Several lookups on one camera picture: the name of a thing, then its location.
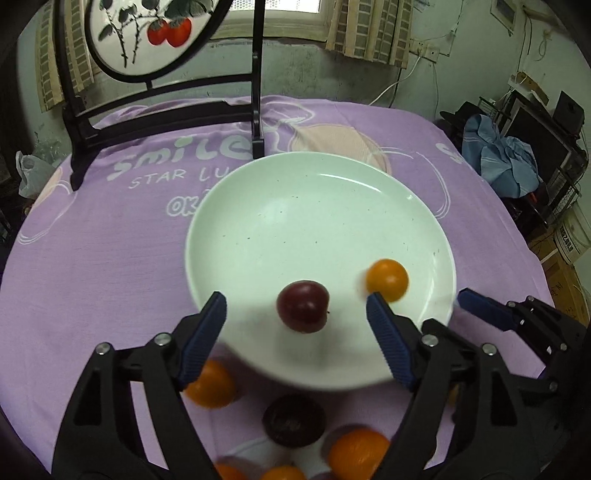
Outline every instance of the blue garment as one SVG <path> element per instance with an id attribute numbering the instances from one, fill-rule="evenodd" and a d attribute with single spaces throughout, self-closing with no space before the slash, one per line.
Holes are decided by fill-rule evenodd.
<path id="1" fill-rule="evenodd" d="M 518 138 L 501 136 L 485 115 L 468 119 L 462 156 L 499 197 L 520 198 L 540 185 L 531 147 Z"/>

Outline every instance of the small orange fruit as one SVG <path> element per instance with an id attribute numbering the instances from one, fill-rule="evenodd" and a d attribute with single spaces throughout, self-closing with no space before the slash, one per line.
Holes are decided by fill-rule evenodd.
<path id="1" fill-rule="evenodd" d="M 261 480 L 306 480 L 306 476 L 298 467 L 283 465 L 266 471 Z"/>
<path id="2" fill-rule="evenodd" d="M 339 438 L 329 452 L 329 466 L 339 480 L 369 480 L 390 447 L 389 440 L 370 429 Z"/>
<path id="3" fill-rule="evenodd" d="M 222 477 L 222 480 L 248 480 L 246 475 L 236 467 L 225 463 L 216 463 L 214 466 Z"/>
<path id="4" fill-rule="evenodd" d="M 220 362 L 207 360 L 199 378 L 184 392 L 197 405 L 222 408 L 236 398 L 236 382 Z"/>
<path id="5" fill-rule="evenodd" d="M 383 258 L 369 267 L 365 287 L 369 293 L 380 292 L 387 302 L 396 301 L 408 289 L 408 273 L 396 260 Z"/>

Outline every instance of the window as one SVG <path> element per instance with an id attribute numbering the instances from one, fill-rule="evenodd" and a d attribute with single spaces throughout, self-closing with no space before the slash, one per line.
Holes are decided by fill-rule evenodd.
<path id="1" fill-rule="evenodd" d="M 334 0 L 267 0 L 264 34 L 324 42 L 334 4 Z M 253 9 L 254 0 L 234 0 L 213 38 L 251 36 Z"/>

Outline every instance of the plate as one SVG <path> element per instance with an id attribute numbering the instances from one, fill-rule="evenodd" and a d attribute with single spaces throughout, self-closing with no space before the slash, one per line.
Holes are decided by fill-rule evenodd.
<path id="1" fill-rule="evenodd" d="M 348 390 L 392 378 L 365 318 L 365 271 L 393 258 L 408 271 L 391 304 L 415 324 L 445 325 L 456 296 L 452 251 L 427 206 L 398 180 L 336 155 L 263 157 L 222 179 L 197 208 L 185 267 L 202 308 L 228 299 L 220 340 L 264 374 L 299 387 Z M 330 293 L 329 319 L 304 335 L 280 320 L 275 301 L 297 280 Z"/>

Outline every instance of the silver bolt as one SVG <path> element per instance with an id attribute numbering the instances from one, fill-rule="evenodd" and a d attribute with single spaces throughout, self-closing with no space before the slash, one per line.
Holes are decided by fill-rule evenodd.
<path id="1" fill-rule="evenodd" d="M 107 342 L 102 342 L 99 343 L 96 348 L 95 348 L 95 352 L 98 353 L 99 355 L 104 355 L 105 353 L 107 353 L 109 350 L 111 349 L 110 344 L 108 344 Z"/>
<path id="2" fill-rule="evenodd" d="M 168 345 L 173 338 L 169 333 L 159 333 L 154 337 L 154 343 L 158 346 Z"/>
<path id="3" fill-rule="evenodd" d="M 423 345 L 427 346 L 436 346 L 439 343 L 439 338 L 435 335 L 431 335 L 430 333 L 423 335 L 421 338 Z"/>
<path id="4" fill-rule="evenodd" d="M 496 354 L 497 352 L 496 346 L 494 346 L 492 343 L 485 343 L 482 345 L 482 351 L 490 356 Z"/>

